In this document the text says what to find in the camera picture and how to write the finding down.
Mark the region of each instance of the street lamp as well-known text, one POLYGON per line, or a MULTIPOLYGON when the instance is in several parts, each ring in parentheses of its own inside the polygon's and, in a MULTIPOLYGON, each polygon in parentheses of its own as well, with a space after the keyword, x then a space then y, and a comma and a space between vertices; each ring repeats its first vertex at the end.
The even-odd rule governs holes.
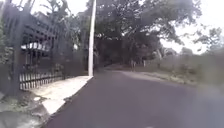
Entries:
POLYGON ((88 64, 88 74, 93 76, 93 47, 94 47, 94 29, 95 29, 95 19, 96 19, 96 0, 93 0, 93 10, 91 18, 91 28, 89 36, 89 64, 88 64))

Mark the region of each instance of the foliage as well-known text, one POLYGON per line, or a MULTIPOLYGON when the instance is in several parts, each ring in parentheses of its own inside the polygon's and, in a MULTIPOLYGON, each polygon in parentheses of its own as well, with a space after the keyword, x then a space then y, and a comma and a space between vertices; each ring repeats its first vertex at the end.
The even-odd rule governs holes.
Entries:
MULTIPOLYGON (((128 62, 161 49, 161 38, 181 44, 175 27, 195 23, 201 15, 199 3, 195 0, 146 0, 143 4, 140 0, 98 0, 95 45, 100 57, 112 63, 128 62)), ((88 17, 92 0, 87 6, 83 14, 88 17)))
POLYGON ((208 28, 203 26, 202 29, 198 29, 196 35, 197 39, 194 40, 195 43, 207 44, 208 49, 212 49, 221 43, 221 28, 208 28))
POLYGON ((183 47, 181 50, 181 54, 183 55, 193 55, 193 51, 189 48, 183 47))
POLYGON ((3 33, 3 27, 0 23, 0 65, 11 62, 12 49, 7 46, 6 38, 3 33))

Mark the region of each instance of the metal gate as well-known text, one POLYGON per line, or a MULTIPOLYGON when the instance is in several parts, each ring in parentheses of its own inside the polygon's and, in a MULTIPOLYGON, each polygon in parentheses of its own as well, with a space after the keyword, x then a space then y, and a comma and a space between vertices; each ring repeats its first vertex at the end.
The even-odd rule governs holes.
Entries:
POLYGON ((3 15, 5 34, 12 47, 18 43, 14 40, 15 34, 22 36, 20 54, 17 56, 20 89, 29 90, 66 78, 58 53, 58 44, 63 42, 63 29, 44 14, 38 13, 35 16, 29 14, 22 33, 15 33, 22 13, 18 7, 10 4, 3 15))

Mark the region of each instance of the fence post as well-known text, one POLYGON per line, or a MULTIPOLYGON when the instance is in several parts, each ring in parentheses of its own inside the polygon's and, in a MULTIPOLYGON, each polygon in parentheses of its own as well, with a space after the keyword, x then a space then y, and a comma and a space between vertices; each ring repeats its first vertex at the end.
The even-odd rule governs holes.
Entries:
POLYGON ((19 17, 19 22, 17 28, 14 31, 15 39, 13 42, 14 51, 13 51, 13 87, 11 88, 12 95, 16 95, 20 90, 20 71, 21 71, 21 45, 23 41, 23 32, 25 28, 25 22, 29 16, 29 6, 27 5, 23 8, 21 16, 19 17))

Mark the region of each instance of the road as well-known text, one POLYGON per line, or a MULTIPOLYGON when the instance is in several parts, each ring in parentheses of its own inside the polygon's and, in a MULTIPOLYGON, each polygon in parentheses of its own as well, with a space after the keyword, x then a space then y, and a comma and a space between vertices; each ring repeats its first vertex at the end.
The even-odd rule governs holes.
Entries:
POLYGON ((131 72, 94 77, 43 128, 224 128, 216 91, 131 72))

